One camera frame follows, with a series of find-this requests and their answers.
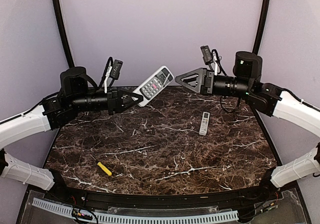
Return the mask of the large white remote control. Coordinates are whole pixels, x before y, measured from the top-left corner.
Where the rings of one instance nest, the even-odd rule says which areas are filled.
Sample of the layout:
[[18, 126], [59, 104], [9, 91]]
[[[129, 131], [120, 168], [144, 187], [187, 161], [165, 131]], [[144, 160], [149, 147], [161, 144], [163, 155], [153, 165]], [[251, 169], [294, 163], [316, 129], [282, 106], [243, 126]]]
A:
[[161, 66], [149, 78], [147, 78], [133, 93], [139, 94], [143, 100], [138, 103], [139, 107], [145, 107], [153, 100], [164, 88], [174, 79], [172, 72], [166, 67]]

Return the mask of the yellow handled screwdriver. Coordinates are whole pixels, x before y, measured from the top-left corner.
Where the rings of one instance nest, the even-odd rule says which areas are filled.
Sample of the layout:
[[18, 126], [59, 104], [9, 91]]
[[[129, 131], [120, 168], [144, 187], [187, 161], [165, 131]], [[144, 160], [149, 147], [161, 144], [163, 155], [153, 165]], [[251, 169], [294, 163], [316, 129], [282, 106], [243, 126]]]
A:
[[100, 167], [101, 170], [103, 170], [108, 176], [112, 176], [112, 172], [99, 160], [97, 160], [93, 155], [91, 157], [96, 162], [97, 166]]

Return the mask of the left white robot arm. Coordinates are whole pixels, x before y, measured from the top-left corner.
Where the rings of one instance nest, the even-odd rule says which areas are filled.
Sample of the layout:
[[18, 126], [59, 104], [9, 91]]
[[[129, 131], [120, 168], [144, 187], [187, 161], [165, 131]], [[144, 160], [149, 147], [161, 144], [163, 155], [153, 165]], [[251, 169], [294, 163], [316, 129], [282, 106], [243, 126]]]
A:
[[18, 160], [5, 147], [33, 134], [55, 130], [74, 120], [78, 113], [106, 110], [122, 113], [143, 101], [143, 96], [112, 87], [99, 91], [84, 67], [73, 67], [60, 74], [61, 89], [41, 100], [29, 111], [0, 123], [0, 176], [41, 188], [67, 202], [70, 190], [57, 171], [35, 167]]

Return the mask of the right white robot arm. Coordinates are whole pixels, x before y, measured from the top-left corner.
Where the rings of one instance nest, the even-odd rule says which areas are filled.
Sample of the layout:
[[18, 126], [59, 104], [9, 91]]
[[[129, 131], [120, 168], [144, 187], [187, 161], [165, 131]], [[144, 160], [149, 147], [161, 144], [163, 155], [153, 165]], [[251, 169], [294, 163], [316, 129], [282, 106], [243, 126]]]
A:
[[[175, 78], [176, 83], [201, 95], [219, 95], [242, 99], [253, 109], [270, 117], [287, 120], [319, 136], [320, 110], [299, 99], [290, 90], [262, 83], [263, 59], [251, 52], [235, 54], [234, 76], [218, 75], [199, 68]], [[320, 171], [320, 148], [316, 146], [303, 156], [282, 166], [267, 170], [256, 188], [255, 197], [266, 201], [288, 183]]]

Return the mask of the small white remote control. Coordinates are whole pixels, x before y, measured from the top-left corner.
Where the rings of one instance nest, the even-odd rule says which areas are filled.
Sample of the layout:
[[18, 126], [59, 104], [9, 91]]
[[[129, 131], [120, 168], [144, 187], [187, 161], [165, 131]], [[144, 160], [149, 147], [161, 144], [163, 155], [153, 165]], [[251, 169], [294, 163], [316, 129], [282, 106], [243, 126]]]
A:
[[208, 126], [209, 126], [209, 120], [210, 120], [210, 113], [209, 112], [203, 112], [199, 134], [202, 136], [206, 136], [208, 132]]

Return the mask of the black front rail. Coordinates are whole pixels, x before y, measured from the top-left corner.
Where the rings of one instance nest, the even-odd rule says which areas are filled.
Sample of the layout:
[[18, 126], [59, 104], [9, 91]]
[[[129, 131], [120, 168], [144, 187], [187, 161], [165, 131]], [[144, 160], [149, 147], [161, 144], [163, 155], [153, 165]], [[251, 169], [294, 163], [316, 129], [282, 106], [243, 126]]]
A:
[[260, 186], [195, 195], [126, 195], [98, 191], [86, 191], [64, 187], [48, 191], [44, 195], [48, 199], [60, 200], [68, 204], [97, 210], [107, 210], [111, 207], [129, 209], [183, 209], [215, 207], [219, 209], [245, 209], [254, 207], [265, 201], [279, 200], [282, 194]]

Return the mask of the right black frame post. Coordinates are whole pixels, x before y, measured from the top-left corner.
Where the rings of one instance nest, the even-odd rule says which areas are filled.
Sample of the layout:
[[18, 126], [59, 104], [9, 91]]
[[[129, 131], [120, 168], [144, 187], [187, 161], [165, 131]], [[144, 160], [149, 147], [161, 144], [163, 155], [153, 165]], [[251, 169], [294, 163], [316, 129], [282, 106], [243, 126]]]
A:
[[265, 29], [265, 24], [267, 20], [267, 15], [268, 15], [268, 9], [269, 9], [269, 3], [270, 0], [262, 0], [262, 5], [261, 5], [261, 10], [260, 10], [260, 18], [258, 21], [258, 26], [257, 26], [257, 31], [255, 35], [255, 41], [253, 44], [253, 49], [252, 53], [258, 55], [260, 47], [261, 47], [261, 42], [264, 34], [264, 29]]

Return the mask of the black frame post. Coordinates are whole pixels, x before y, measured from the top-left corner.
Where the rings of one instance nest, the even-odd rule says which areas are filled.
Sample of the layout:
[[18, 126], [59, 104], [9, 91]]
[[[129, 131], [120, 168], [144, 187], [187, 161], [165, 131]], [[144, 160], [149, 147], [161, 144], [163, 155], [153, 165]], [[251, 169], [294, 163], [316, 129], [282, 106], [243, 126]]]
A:
[[66, 33], [66, 28], [64, 26], [64, 19], [63, 19], [63, 13], [61, 10], [60, 0], [52, 0], [52, 2], [53, 2], [52, 4], [54, 9], [54, 14], [56, 17], [55, 19], [56, 19], [63, 51], [65, 54], [65, 58], [66, 58], [68, 67], [72, 68], [72, 67], [75, 67], [75, 64], [74, 64], [73, 56], [71, 53], [71, 49], [70, 49], [70, 45], [69, 45], [69, 41]]
[[260, 47], [261, 47], [261, 42], [264, 34], [264, 29], [265, 29], [265, 24], [267, 20], [267, 15], [268, 15], [268, 9], [269, 9], [269, 3], [270, 0], [262, 0], [262, 5], [261, 5], [261, 10], [260, 10], [260, 18], [258, 21], [258, 26], [257, 26], [257, 31], [255, 35], [255, 41], [253, 44], [253, 49], [252, 53], [258, 55]]

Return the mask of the left black frame post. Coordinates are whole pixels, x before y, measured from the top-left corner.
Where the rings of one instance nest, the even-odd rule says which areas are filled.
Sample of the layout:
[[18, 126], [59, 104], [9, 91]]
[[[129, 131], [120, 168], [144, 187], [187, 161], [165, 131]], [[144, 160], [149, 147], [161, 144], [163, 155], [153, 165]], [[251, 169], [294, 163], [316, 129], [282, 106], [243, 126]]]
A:
[[68, 67], [72, 68], [72, 67], [75, 67], [75, 64], [74, 64], [73, 56], [71, 53], [71, 49], [70, 49], [70, 45], [69, 45], [69, 41], [66, 33], [66, 28], [64, 26], [64, 19], [63, 19], [63, 13], [61, 10], [60, 0], [52, 0], [52, 2], [53, 2], [52, 4], [54, 9], [54, 14], [56, 17], [55, 19], [56, 19], [63, 51], [65, 54], [65, 58], [66, 58]]

